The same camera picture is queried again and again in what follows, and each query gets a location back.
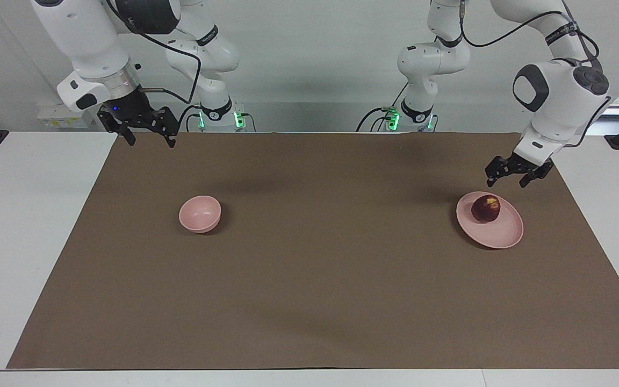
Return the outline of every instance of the apple on plate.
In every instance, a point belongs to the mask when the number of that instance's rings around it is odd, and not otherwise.
[[[501,214],[501,201],[496,196],[484,195],[472,205],[472,216],[482,223],[493,222]]]

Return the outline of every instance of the wall outlet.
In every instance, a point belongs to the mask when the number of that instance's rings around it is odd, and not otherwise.
[[[96,127],[90,112],[71,112],[64,105],[41,106],[37,119],[50,130],[88,130]]]

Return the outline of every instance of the brown paper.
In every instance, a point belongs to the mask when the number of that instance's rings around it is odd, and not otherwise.
[[[516,247],[455,221],[517,140],[118,140],[8,367],[619,368],[619,278],[557,170],[491,189]],[[203,194],[223,218],[194,235],[177,214]]]

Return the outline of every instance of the black cable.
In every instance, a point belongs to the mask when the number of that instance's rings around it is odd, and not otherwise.
[[[600,49],[599,45],[596,44],[594,39],[592,39],[589,35],[585,34],[584,32],[578,31],[577,33],[579,34],[579,36],[583,37],[584,39],[587,39],[587,41],[589,41],[590,44],[592,44],[592,46],[594,46],[594,49],[595,49],[594,54],[592,54],[591,52],[587,52],[587,54],[591,54],[592,55],[592,58],[584,59],[583,61],[579,61],[579,63],[593,62],[596,59],[598,59],[599,55],[601,54],[601,49]]]
[[[145,93],[145,94],[147,94],[147,93],[164,93],[165,95],[174,96],[175,98],[177,98],[182,103],[185,103],[185,104],[189,104],[190,103],[185,98],[181,97],[180,95],[177,95],[176,93],[174,93],[173,91],[170,91],[168,89],[163,89],[163,88],[144,88],[144,89],[140,89],[140,92]]]
[[[250,113],[246,113],[247,117],[250,117],[250,120],[253,121],[253,129],[255,130],[255,133],[257,132],[257,125],[255,125],[255,117],[253,117],[253,115],[251,115]]]
[[[567,15],[570,17],[570,19],[574,20],[574,16],[572,15],[572,11],[570,10],[570,7],[567,5],[567,3],[565,2],[565,0],[560,0],[560,2],[563,3],[563,6],[565,7],[565,11],[567,11]],[[592,68],[597,69],[598,71],[601,71],[603,73],[603,66],[601,66],[601,63],[597,60],[597,56],[599,54],[599,47],[597,46],[597,44],[595,44],[595,42],[589,38],[589,40],[594,44],[594,47],[596,48],[597,51],[597,55],[594,56],[594,54],[592,54],[591,52],[589,52],[589,49],[587,48],[587,44],[584,42],[584,37],[585,35],[583,33],[579,34],[579,40],[582,44],[582,48],[584,49],[584,52],[587,53],[587,59],[585,59],[584,61],[579,61],[576,66],[579,66],[583,63],[591,63],[592,64]]]
[[[518,27],[516,27],[512,31],[508,32],[507,34],[499,37],[498,39],[495,39],[494,41],[487,42],[486,44],[474,44],[469,39],[467,39],[467,35],[465,34],[465,28],[464,28],[464,19],[460,19],[460,32],[462,33],[462,38],[465,39],[467,44],[469,44],[472,47],[476,47],[476,48],[484,48],[484,47],[488,47],[488,46],[491,46],[493,44],[496,44],[499,41],[502,41],[506,37],[509,37],[510,35],[514,34],[517,31],[519,31],[520,29],[522,29],[526,25],[530,24],[531,22],[534,22],[535,20],[541,19],[542,17],[546,17],[548,15],[562,15],[562,16],[564,16],[563,12],[561,12],[561,11],[543,12],[542,14],[536,15],[535,17],[532,17],[531,19],[527,20],[526,22],[524,22],[523,24],[519,25]]]
[[[572,67],[577,67],[580,65],[579,61],[575,61],[575,60],[571,60],[568,58],[553,58],[554,61],[563,61],[565,63],[567,63],[568,65],[572,66]]]
[[[594,112],[594,115],[592,115],[592,119],[589,120],[589,124],[587,125],[587,127],[585,127],[584,129],[584,133],[582,133],[582,137],[579,139],[579,142],[577,142],[577,145],[565,145],[565,148],[577,148],[578,146],[582,145],[582,142],[584,141],[584,137],[587,137],[587,132],[589,131],[589,128],[592,127],[592,125],[594,125],[594,121],[596,120],[596,116],[599,115],[599,112],[605,108],[605,106],[612,100],[611,96],[607,96],[606,97],[606,101],[603,103],[603,105],[600,105],[600,107]]]
[[[191,119],[192,117],[199,117],[199,113],[194,113],[194,114],[191,114],[191,115],[189,115],[189,116],[186,118],[186,120],[185,120],[185,130],[186,130],[186,132],[188,132],[188,133],[190,133],[190,119]]]
[[[433,133],[436,133],[436,128],[438,127],[438,122],[439,122],[440,118],[436,114],[431,119],[433,120],[434,118],[436,118],[436,123],[433,125],[433,127],[434,127]]]
[[[118,19],[121,20],[121,22],[123,22],[124,24],[128,25],[128,21],[123,19],[123,16],[121,16],[120,13],[118,13],[118,10],[116,10],[116,8],[114,8],[113,4],[111,4],[111,2],[106,2],[106,5],[109,6],[109,8],[111,8],[111,12],[113,12],[114,15],[116,15],[116,17],[118,17]],[[200,59],[199,57],[197,57],[197,55],[193,55],[189,52],[185,52],[185,51],[180,51],[180,49],[175,49],[167,44],[163,44],[162,42],[158,41],[157,39],[154,39],[153,37],[148,36],[147,34],[145,34],[144,32],[140,32],[137,29],[133,28],[133,31],[135,31],[138,35],[140,35],[141,37],[147,39],[150,42],[153,42],[154,44],[157,44],[157,46],[161,46],[164,47],[165,49],[169,49],[170,51],[173,52],[177,52],[178,54],[181,55],[185,55],[185,56],[189,56],[191,58],[194,58],[197,61],[197,73],[195,75],[195,80],[192,81],[192,90],[190,91],[190,98],[188,100],[186,100],[185,98],[177,95],[176,93],[166,90],[164,89],[164,91],[153,91],[153,92],[164,92],[168,95],[172,95],[172,96],[176,96],[180,101],[183,101],[184,103],[191,103],[192,102],[192,98],[195,96],[195,90],[197,88],[197,81],[199,81],[199,73],[201,73],[202,70],[202,59]]]
[[[364,121],[366,121],[370,115],[376,113],[376,112],[381,112],[381,108],[377,107],[375,109],[372,109],[369,113],[367,113],[366,115],[364,115],[364,117],[362,118],[361,121],[359,121],[359,125],[357,125],[357,130],[355,130],[355,132],[359,132],[359,128],[362,127],[362,125],[364,124]]]
[[[407,86],[409,84],[410,83],[405,83],[405,86],[402,87],[402,90],[400,91],[400,93],[398,93],[398,96],[395,98],[395,100],[393,100],[393,103],[391,103],[391,108],[395,108],[395,104],[398,103],[400,96],[405,93],[405,89],[407,89]],[[383,126],[384,122],[386,122],[386,118],[388,118],[388,113],[384,114],[384,120],[381,121],[381,123],[379,124],[379,130],[376,130],[376,132],[381,132],[381,126]]]
[[[374,131],[374,125],[376,125],[377,122],[381,121],[381,125],[383,125],[385,120],[386,117],[376,118],[376,120],[374,120],[374,122],[371,124],[371,129],[369,130],[369,132]],[[379,130],[376,130],[376,132],[381,132],[381,125],[379,125]]]
[[[185,115],[188,112],[190,112],[192,109],[201,109],[201,108],[197,105],[190,105],[189,107],[186,107],[185,110],[183,110],[183,112],[181,113],[181,117],[178,119],[178,130],[180,130],[180,127],[183,125],[183,120],[185,119]]]

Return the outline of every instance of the black clamp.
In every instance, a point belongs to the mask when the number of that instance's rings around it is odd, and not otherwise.
[[[491,163],[486,167],[484,172],[486,172],[486,177],[488,181],[489,187],[493,187],[496,184],[496,181],[500,178],[504,178],[506,176],[510,176],[513,174],[525,174],[525,176],[520,180],[520,186],[525,188],[532,181],[536,179],[544,179],[548,176],[548,173],[553,169],[553,160],[548,159],[543,165],[540,167],[532,164],[529,161],[523,159],[523,157],[518,156],[513,153],[508,159],[503,159],[500,156],[496,156]]]
[[[107,132],[120,135],[131,147],[135,145],[135,134],[130,130],[131,127],[145,128],[150,130],[150,132],[160,134],[170,148],[176,145],[175,137],[178,135],[180,125],[174,113],[168,107],[152,111],[149,117],[141,114],[138,117],[118,123],[109,109],[102,105],[99,112],[97,112],[97,117]]]

